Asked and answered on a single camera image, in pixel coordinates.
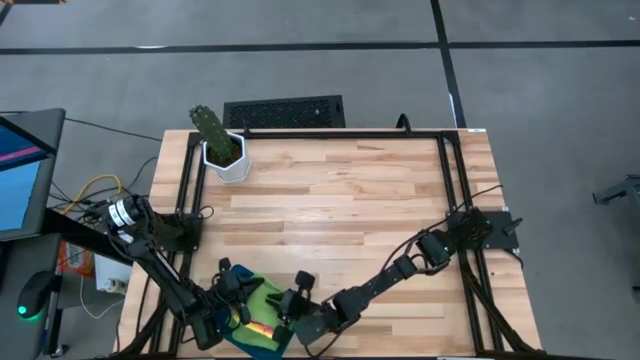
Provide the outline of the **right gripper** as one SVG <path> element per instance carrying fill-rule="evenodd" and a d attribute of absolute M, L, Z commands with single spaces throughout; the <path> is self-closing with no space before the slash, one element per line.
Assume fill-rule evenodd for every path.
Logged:
<path fill-rule="evenodd" d="M 339 333 L 337 311 L 327 303 L 311 300 L 315 277 L 299 271 L 295 277 L 296 290 L 268 294 L 265 302 L 273 309 L 280 324 L 275 327 L 272 339 L 285 344 L 293 335 L 303 345 L 310 345 L 327 333 Z"/>

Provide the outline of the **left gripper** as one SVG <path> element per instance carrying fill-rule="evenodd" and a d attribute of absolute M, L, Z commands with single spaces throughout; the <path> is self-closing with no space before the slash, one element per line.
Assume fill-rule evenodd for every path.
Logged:
<path fill-rule="evenodd" d="M 218 266 L 219 272 L 214 276 L 214 291 L 226 304 L 236 309 L 239 317 L 238 324 L 246 325 L 251 320 L 246 302 L 264 283 L 264 279 L 238 275 L 232 270 L 231 261 L 228 258 L 222 258 Z"/>

